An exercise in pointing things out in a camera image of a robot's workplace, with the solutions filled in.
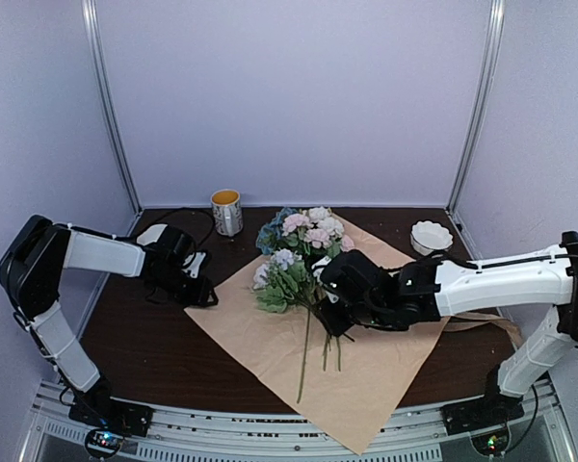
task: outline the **pink flower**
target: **pink flower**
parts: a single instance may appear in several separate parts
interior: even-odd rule
[[[304,242],[315,248],[328,248],[331,245],[328,231],[325,229],[309,229],[304,236]]]
[[[310,228],[312,226],[312,224],[310,224],[310,218],[302,214],[290,215],[282,223],[282,235],[287,236],[289,233],[293,233],[300,226],[307,226]]]
[[[348,252],[349,250],[353,250],[355,248],[354,240],[351,239],[349,236],[343,236],[343,239],[340,240],[340,249],[343,252]]]

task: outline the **flower stem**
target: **flower stem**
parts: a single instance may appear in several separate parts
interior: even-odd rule
[[[338,347],[338,371],[340,372],[340,338],[336,337],[336,346]]]
[[[306,317],[306,336],[304,337],[304,355],[302,357],[302,372],[300,374],[300,388],[298,389],[298,402],[302,399],[304,389],[304,376],[306,374],[306,353],[308,352],[308,333],[310,331],[310,309]]]
[[[324,343],[324,372],[326,371],[326,365],[328,364],[328,348],[329,348],[330,335],[326,336],[326,342]]]

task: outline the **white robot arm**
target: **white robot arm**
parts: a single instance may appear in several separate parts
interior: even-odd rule
[[[60,373],[75,396],[69,416],[122,435],[145,436],[146,406],[111,399],[111,385],[70,329],[59,301],[63,270],[104,271],[142,278],[165,289],[182,306],[210,306],[218,299],[200,274],[206,252],[183,231],[155,224],[137,238],[118,238],[33,216],[0,262],[0,284],[20,325]]]
[[[531,386],[568,351],[578,347],[578,234],[561,244],[507,258],[463,262],[445,252],[399,269],[377,267],[357,250],[313,266],[328,292],[319,319],[331,335],[353,325],[408,330],[487,307],[549,304],[526,343],[497,366],[481,398],[443,408],[449,434],[522,417],[520,402]]]

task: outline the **metal frame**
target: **metal frame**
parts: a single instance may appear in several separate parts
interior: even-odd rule
[[[142,205],[137,196],[133,176],[128,167],[128,162],[126,161],[122,138],[119,134],[116,111],[114,110],[112,95],[109,91],[109,79],[107,78],[107,69],[105,67],[105,58],[103,56],[103,48],[100,40],[98,19],[96,17],[96,0],[82,0],[82,8],[86,32],[88,33],[88,40],[90,41],[90,49],[92,51],[92,60],[96,74],[96,83],[98,84],[98,90],[100,91],[107,132],[109,134],[112,150],[114,151],[114,156],[116,157],[116,162],[118,163],[119,176],[124,188],[126,188],[133,212],[138,214],[142,210]]]
[[[116,161],[118,163],[119,175],[122,183],[124,184],[124,188],[126,188],[128,193],[128,198],[133,211],[135,213],[139,213],[142,210],[142,205],[137,195],[133,176],[126,160],[124,146],[122,144],[118,129],[116,111],[114,109],[114,104],[110,93],[109,79],[107,77],[107,69],[105,66],[102,42],[98,27],[98,18],[96,15],[96,0],[82,0],[82,8],[86,31],[88,33],[88,39],[90,41],[90,47],[92,51],[96,82],[98,84],[103,106],[103,115],[114,151],[114,156],[116,157]],[[473,105],[473,111],[469,122],[467,135],[464,141],[459,169],[456,175],[454,186],[452,188],[452,194],[446,207],[447,211],[451,215],[454,215],[456,209],[458,208],[460,195],[466,182],[468,171],[471,166],[471,161],[473,159],[473,155],[475,153],[480,136],[480,131],[484,122],[484,117],[486,114],[486,103],[490,93],[492,79],[494,77],[497,64],[497,58],[499,56],[499,49],[501,46],[504,16],[505,0],[491,0],[490,19],[486,33],[486,44],[482,61],[480,81],[478,83],[475,103]]]
[[[549,380],[541,380],[536,387],[539,414],[548,423],[548,438],[558,460],[577,460],[552,384]],[[17,460],[36,462],[44,435],[75,444],[83,442],[90,428],[68,419],[68,407],[59,402],[61,391],[59,385],[41,383],[33,405],[34,421]],[[67,393],[65,398],[71,400],[72,395]],[[120,453],[149,462],[436,462],[441,460],[442,443],[470,436],[469,433],[447,435],[440,414],[443,404],[398,409],[361,456],[345,449],[296,414],[236,414],[151,405],[154,417],[148,436],[128,438]],[[531,419],[536,405],[533,394],[525,397],[523,405],[525,416],[516,422]],[[415,455],[422,453],[427,453],[428,457]]]
[[[492,79],[497,65],[497,58],[499,57],[499,48],[501,47],[501,36],[503,34],[503,20],[505,16],[505,0],[492,0],[490,8],[490,21],[488,23],[488,31],[486,34],[486,46],[484,49],[484,59],[482,61],[482,72],[480,74],[480,82],[478,84],[478,91],[473,105],[473,113],[471,121],[469,122],[469,130],[464,141],[464,148],[462,150],[462,157],[460,158],[459,171],[452,188],[452,195],[447,206],[447,210],[453,215],[459,205],[460,195],[464,184],[466,182],[467,174],[471,167],[471,161],[475,154],[480,131],[484,123],[486,114],[486,104],[490,88],[492,86]]]
[[[137,223],[142,218],[142,215],[143,215],[143,211],[135,214],[135,216],[131,219],[131,222],[128,225],[128,229],[126,230],[125,236],[130,236],[131,234],[133,234],[133,232],[135,231],[135,228],[137,227]],[[103,273],[98,278],[98,282],[94,286],[94,289],[92,291],[92,295],[90,296],[88,303],[86,304],[86,308],[84,309],[84,314],[82,316],[82,319],[79,321],[79,325],[77,325],[77,328],[75,330],[75,335],[78,339],[81,339],[81,337],[84,335],[84,330],[86,329],[86,326],[88,325],[88,321],[90,320],[90,316],[92,315],[92,311],[94,310],[96,303],[100,299],[100,296],[103,293],[103,290],[105,289],[105,284],[107,284],[107,280],[109,279],[109,276],[110,276],[110,274],[108,272]],[[59,377],[60,377],[60,375],[56,372],[56,378],[59,378]]]

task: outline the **white mug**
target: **white mug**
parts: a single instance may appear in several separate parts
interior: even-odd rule
[[[242,231],[242,206],[240,193],[234,190],[220,190],[212,194],[212,214],[216,231],[232,238]]]

